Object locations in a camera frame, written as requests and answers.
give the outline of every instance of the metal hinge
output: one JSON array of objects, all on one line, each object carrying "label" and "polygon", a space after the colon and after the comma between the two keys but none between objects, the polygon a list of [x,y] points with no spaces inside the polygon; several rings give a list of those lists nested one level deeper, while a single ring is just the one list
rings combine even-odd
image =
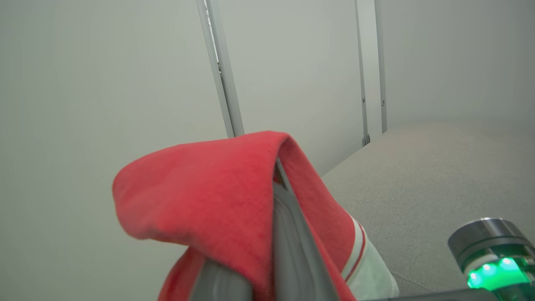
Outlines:
[{"label": "metal hinge", "polygon": [[365,138],[362,138],[362,146],[366,146],[368,143],[370,143],[370,134],[367,134]]}]

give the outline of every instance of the green led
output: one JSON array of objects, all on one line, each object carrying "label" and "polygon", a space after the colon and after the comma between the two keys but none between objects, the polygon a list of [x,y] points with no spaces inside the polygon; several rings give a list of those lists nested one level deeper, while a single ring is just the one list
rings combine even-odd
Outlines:
[{"label": "green led", "polygon": [[528,276],[520,270],[512,258],[503,258],[499,261],[485,264],[471,271],[468,274],[467,280],[470,288],[484,288],[489,291],[513,284],[529,282]]}]

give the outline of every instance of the white wall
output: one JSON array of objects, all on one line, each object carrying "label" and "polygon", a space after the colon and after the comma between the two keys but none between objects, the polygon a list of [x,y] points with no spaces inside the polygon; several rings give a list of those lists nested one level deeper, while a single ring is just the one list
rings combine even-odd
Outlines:
[{"label": "white wall", "polygon": [[195,1],[1,1],[0,138],[0,299],[156,300],[184,247],[128,237],[111,184],[226,138]]},{"label": "white wall", "polygon": [[353,0],[220,1],[246,133],[290,133],[320,175],[362,147]]},{"label": "white wall", "polygon": [[375,1],[357,0],[357,7],[361,31],[362,68],[364,71],[364,89],[366,91],[368,133],[370,134],[371,141],[373,141],[383,133]]},{"label": "white wall", "polygon": [[488,118],[535,130],[535,2],[381,0],[388,128]]}]

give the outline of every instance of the red stripe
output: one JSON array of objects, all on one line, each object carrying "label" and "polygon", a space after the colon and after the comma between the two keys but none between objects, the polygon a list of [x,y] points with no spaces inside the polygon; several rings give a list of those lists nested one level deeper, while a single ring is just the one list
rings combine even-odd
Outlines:
[{"label": "red stripe", "polygon": [[347,275],[347,277],[346,277],[346,282],[349,280],[349,278],[351,278],[351,275],[353,275],[353,272],[354,272],[355,269],[357,268],[358,263],[361,262],[362,254],[364,253],[364,247],[366,246],[366,233],[364,233],[364,229],[362,229],[361,224],[358,224],[358,226],[361,227],[361,232],[362,232],[362,246],[361,246],[361,252],[360,252],[360,254],[358,255],[357,261],[356,261],[355,264],[353,265],[353,268],[351,268],[351,272],[349,272],[349,275]]}]

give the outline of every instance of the cloth fold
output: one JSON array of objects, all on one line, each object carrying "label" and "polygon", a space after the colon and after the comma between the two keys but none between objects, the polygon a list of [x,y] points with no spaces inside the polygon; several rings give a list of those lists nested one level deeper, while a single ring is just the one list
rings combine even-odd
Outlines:
[{"label": "cloth fold", "polygon": [[332,198],[297,143],[285,133],[177,145],[124,167],[113,182],[119,221],[138,239],[190,246],[159,300],[187,300],[205,258],[245,276],[254,299],[274,300],[273,168],[280,158],[341,300],[355,270],[352,217]]}]

